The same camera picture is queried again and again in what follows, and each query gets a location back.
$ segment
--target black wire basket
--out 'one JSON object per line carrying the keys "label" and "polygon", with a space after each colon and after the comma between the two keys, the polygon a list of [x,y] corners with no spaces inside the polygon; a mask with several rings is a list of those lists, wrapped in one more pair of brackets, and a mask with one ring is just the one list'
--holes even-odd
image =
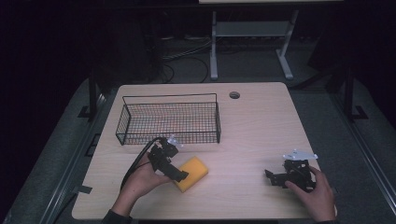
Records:
{"label": "black wire basket", "polygon": [[[134,104],[147,98],[158,103]],[[219,143],[217,98],[215,93],[123,96],[116,136],[122,145],[145,145],[153,138],[171,135],[180,144]]]}

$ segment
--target white plastic part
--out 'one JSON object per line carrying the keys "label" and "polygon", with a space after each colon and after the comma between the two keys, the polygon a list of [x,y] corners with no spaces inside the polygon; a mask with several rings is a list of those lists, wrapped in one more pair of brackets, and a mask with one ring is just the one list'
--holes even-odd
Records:
{"label": "white plastic part", "polygon": [[283,155],[283,159],[289,161],[316,160],[317,158],[317,154],[299,151],[296,148],[290,154]]}
{"label": "white plastic part", "polygon": [[168,143],[174,145],[177,147],[177,149],[181,149],[183,145],[181,145],[175,138],[174,134],[171,134],[171,136],[168,138]]}

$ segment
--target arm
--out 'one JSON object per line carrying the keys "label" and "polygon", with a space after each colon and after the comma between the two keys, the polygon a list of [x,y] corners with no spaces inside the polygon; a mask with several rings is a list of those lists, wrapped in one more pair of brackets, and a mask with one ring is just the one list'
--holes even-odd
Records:
{"label": "arm", "polygon": [[312,166],[309,168],[317,180],[317,185],[312,192],[307,193],[290,181],[285,183],[286,186],[303,202],[309,215],[316,222],[336,220],[334,196],[326,175]]}
{"label": "arm", "polygon": [[128,180],[120,191],[119,197],[114,202],[107,216],[118,215],[118,217],[125,217],[127,219],[131,214],[134,204],[140,197],[146,195],[161,184],[170,181],[171,179],[169,177],[154,173],[149,163],[148,153],[146,153],[137,164],[137,169],[128,177]]}

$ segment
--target gray carpet floor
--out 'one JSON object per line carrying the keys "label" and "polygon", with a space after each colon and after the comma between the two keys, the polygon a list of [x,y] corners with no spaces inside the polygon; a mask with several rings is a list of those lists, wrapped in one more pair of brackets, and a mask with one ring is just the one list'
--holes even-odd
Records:
{"label": "gray carpet floor", "polygon": [[[217,82],[280,81],[293,86],[317,73],[315,69],[306,65],[315,42],[295,41],[290,44],[287,53],[290,69],[295,78],[286,80],[275,53],[280,41],[245,39],[233,40],[232,43],[224,42],[223,46],[219,47]],[[165,42],[166,55],[173,55],[200,45],[202,43],[168,40]],[[209,54],[195,53],[166,64],[175,72],[169,83],[196,83],[207,76]],[[165,67],[162,77],[154,80],[153,83],[162,83],[164,80],[169,80],[172,75],[172,70]],[[396,216],[375,182],[359,145],[347,127],[348,124],[344,122],[343,115],[334,105],[332,95],[324,89],[327,80],[325,77],[304,90],[290,91],[290,95],[311,146],[319,155],[318,163],[321,170],[327,175],[331,185],[338,190],[336,194],[338,218],[342,223],[350,224],[396,223]],[[204,82],[212,81],[207,77]],[[375,106],[364,86],[356,81],[355,87],[354,103],[361,105],[369,116],[369,119],[357,120],[355,123],[389,181],[396,186],[396,166],[392,159],[396,154],[394,150],[396,132]],[[100,223],[99,220],[75,220],[71,217],[75,201],[72,198],[73,188],[81,185],[91,161],[91,157],[84,156],[85,149],[80,151],[77,157],[74,156],[76,148],[88,149],[94,135],[102,131],[116,92],[117,89],[105,95],[105,100],[99,106],[99,114],[92,123],[89,123],[88,119],[78,118],[80,109],[89,103],[88,81],[81,84],[13,204],[10,210],[10,223],[40,223],[41,218],[48,211],[52,195],[60,189],[59,182],[65,175],[64,171],[70,160],[73,160],[75,166],[72,173],[67,176],[65,187],[62,188],[59,206],[53,210],[54,215],[60,214],[56,223]],[[280,220],[279,223],[298,224],[313,223],[313,221]]]}

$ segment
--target yellow block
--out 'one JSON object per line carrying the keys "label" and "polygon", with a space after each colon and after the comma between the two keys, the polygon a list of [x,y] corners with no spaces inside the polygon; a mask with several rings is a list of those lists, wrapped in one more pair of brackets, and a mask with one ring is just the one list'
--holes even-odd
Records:
{"label": "yellow block", "polygon": [[184,180],[181,180],[180,182],[174,181],[181,192],[185,192],[208,173],[207,167],[197,157],[192,157],[178,169],[189,173]]}

